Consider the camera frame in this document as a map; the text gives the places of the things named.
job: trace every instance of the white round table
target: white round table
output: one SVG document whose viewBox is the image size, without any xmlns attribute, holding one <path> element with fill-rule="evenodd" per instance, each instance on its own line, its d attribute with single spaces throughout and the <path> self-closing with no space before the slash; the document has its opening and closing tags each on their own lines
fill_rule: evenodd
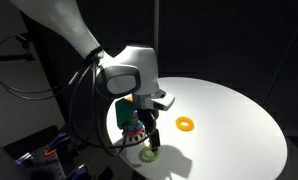
<svg viewBox="0 0 298 180">
<path fill-rule="evenodd" d="M 227 87 L 190 78 L 160 78 L 162 90 L 176 97 L 160 111 L 160 157 L 152 163 L 139 159 L 148 142 L 126 148 L 121 157 L 152 180 L 273 180 L 287 160 L 287 145 L 275 120 L 258 104 Z M 194 122 L 189 132 L 176 119 Z M 114 103 L 107 115 L 113 143 L 121 142 Z"/>
</svg>

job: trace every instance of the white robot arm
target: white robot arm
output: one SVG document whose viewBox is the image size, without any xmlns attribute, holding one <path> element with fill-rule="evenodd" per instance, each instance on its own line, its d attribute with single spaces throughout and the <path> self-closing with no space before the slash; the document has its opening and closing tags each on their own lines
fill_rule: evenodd
<svg viewBox="0 0 298 180">
<path fill-rule="evenodd" d="M 10 0 L 33 20 L 64 37 L 83 58 L 100 44 L 85 25 L 76 0 Z M 142 109 L 168 110 L 174 96 L 159 89 L 155 52 L 150 47 L 127 46 L 118 56 L 102 51 L 97 90 L 109 98 L 127 94 Z"/>
</svg>

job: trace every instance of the cable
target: cable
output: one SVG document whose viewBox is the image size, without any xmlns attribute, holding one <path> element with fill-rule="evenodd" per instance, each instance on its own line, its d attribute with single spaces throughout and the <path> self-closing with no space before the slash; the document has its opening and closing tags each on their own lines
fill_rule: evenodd
<svg viewBox="0 0 298 180">
<path fill-rule="evenodd" d="M 88 144 L 88 145 L 90 145 L 90 146 L 92 146 L 92 147 L 102 148 L 101 145 L 92 143 L 92 142 L 90 142 L 90 141 L 85 140 L 84 138 L 82 138 L 82 136 L 77 132 L 77 129 L 76 129 L 76 126 L 75 126 L 75 123 L 74 123 L 74 110 L 73 110 L 73 109 L 74 109 L 74 107 L 75 107 L 75 103 L 76 103 L 76 94 L 77 94 L 77 91 L 78 91 L 78 89 L 79 89 L 79 87 L 80 87 L 80 84 L 81 84 L 83 78 L 85 77 L 86 73 L 90 70 L 91 66 L 92 66 L 92 65 L 89 65 L 89 66 L 84 70 L 84 72 L 83 72 L 82 75 L 80 76 L 80 78 L 79 78 L 78 82 L 76 83 L 76 86 L 75 86 L 75 88 L 74 88 L 74 90 L 73 90 L 73 93 L 72 93 L 72 96 L 71 96 L 71 101 L 70 101 L 70 106 L 69 106 L 69 124 L 70 124 L 70 127 L 71 127 L 71 129 L 72 129 L 74 135 L 75 135 L 80 141 L 82 141 L 83 143 L 86 143 L 86 144 Z M 140 140 L 140 141 L 138 141 L 138 142 L 136 142 L 136 143 L 132 143 L 132 144 L 123 144 L 123 145 L 115 145 L 115 146 L 107 146 L 107 147 L 111 149 L 111 148 L 126 148 L 126 147 L 135 146 L 135 145 L 138 145 L 138 144 L 144 142 L 145 140 L 147 140 L 149 137 L 152 136 L 152 134 L 153 134 L 155 131 L 156 131 L 156 122 L 154 122 L 154 129 L 153 129 L 153 131 L 152 131 L 151 133 L 148 133 L 148 135 L 147 135 L 144 139 L 142 139 L 142 140 Z"/>
<path fill-rule="evenodd" d="M 96 63 L 94 62 L 93 63 L 93 66 L 92 66 L 92 91 L 91 91 L 91 101 L 92 101 L 92 118 L 94 119 L 95 121 L 95 126 L 96 126 L 96 134 L 97 134 L 97 137 L 98 139 L 100 140 L 100 144 L 101 144 L 101 147 L 102 149 L 104 149 L 106 151 L 106 153 L 110 156 L 117 156 L 119 154 L 116 153 L 113 153 L 109 150 L 109 148 L 106 146 L 105 142 L 104 142 L 104 139 L 103 139 L 103 136 L 102 134 L 100 133 L 100 128 L 98 126 L 98 121 L 97 121 L 97 115 L 96 115 L 96 101 L 95 101 L 95 87 L 96 87 Z"/>
<path fill-rule="evenodd" d="M 3 44 L 4 42 L 8 41 L 8 40 L 11 39 L 11 38 L 14 38 L 14 37 L 16 37 L 16 35 L 7 37 L 6 39 L 4 39 L 4 40 L 2 40 L 2 41 L 0 42 L 0 45 Z"/>
<path fill-rule="evenodd" d="M 56 97 L 57 95 L 61 94 L 62 92 L 64 92 L 68 86 L 66 86 L 65 88 L 61 89 L 59 92 L 55 93 L 54 95 L 52 96 L 49 96 L 49 97 L 43 97 L 43 98 L 31 98 L 31 97 L 26 97 L 26 96 L 22 96 L 22 95 L 19 95 L 19 94 L 16 94 L 15 92 L 13 92 L 12 90 L 10 90 L 8 87 L 6 87 L 5 84 L 3 84 L 1 81 L 0 81 L 0 85 L 6 90 L 8 91 L 10 94 L 18 97 L 18 98 L 21 98 L 21 99 L 25 99 L 25 100 L 31 100 L 31 101 L 42 101 L 42 100 L 47 100 L 47 99 L 51 99 L 51 98 L 54 98 Z"/>
<path fill-rule="evenodd" d="M 53 91 L 55 89 L 58 89 L 59 87 L 63 86 L 65 84 L 65 82 L 68 81 L 68 80 L 64 80 L 62 81 L 60 84 L 50 88 L 50 89 L 46 89 L 46 90 L 41 90 L 41 91 L 24 91 L 24 90 L 20 90 L 20 89 L 16 89 L 14 87 L 11 87 L 9 85 L 7 85 L 5 82 L 3 82 L 1 79 L 0 79 L 0 83 L 3 84 L 5 87 L 7 87 L 8 89 L 12 90 L 12 91 L 15 91 L 15 92 L 19 92 L 19 93 L 25 93 L 25 94 L 41 94 L 41 93 L 46 93 L 46 92 L 50 92 L 50 91 Z"/>
<path fill-rule="evenodd" d="M 125 125 L 124 128 L 124 135 L 123 135 L 123 141 L 122 141 L 122 145 L 126 145 L 126 141 L 127 141 L 127 131 L 128 131 L 128 125 Z M 121 152 L 124 150 L 125 147 L 121 147 L 120 150 L 117 152 L 117 154 L 121 154 Z"/>
</svg>

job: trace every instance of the orange ring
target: orange ring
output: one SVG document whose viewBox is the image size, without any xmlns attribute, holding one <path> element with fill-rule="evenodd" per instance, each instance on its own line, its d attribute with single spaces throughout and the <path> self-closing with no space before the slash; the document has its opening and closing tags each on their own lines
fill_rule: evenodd
<svg viewBox="0 0 298 180">
<path fill-rule="evenodd" d="M 188 125 L 184 126 L 181 124 L 182 122 L 188 123 Z M 182 131 L 191 131 L 194 128 L 193 121 L 190 118 L 185 117 L 185 116 L 179 117 L 176 121 L 176 125 L 177 125 L 178 129 L 180 129 Z"/>
</svg>

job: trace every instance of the dark background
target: dark background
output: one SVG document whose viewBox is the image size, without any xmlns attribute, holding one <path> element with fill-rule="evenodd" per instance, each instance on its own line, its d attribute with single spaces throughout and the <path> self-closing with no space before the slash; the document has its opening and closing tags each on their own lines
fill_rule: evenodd
<svg viewBox="0 0 298 180">
<path fill-rule="evenodd" d="M 111 56 L 128 44 L 154 46 L 153 0 L 78 4 Z M 284 132 L 298 130 L 298 1 L 160 0 L 159 14 L 160 77 L 222 84 L 263 106 Z M 81 66 L 62 37 L 23 17 L 52 86 Z M 90 119 L 90 86 L 78 95 L 77 119 Z M 57 98 L 66 120 L 71 92 Z"/>
</svg>

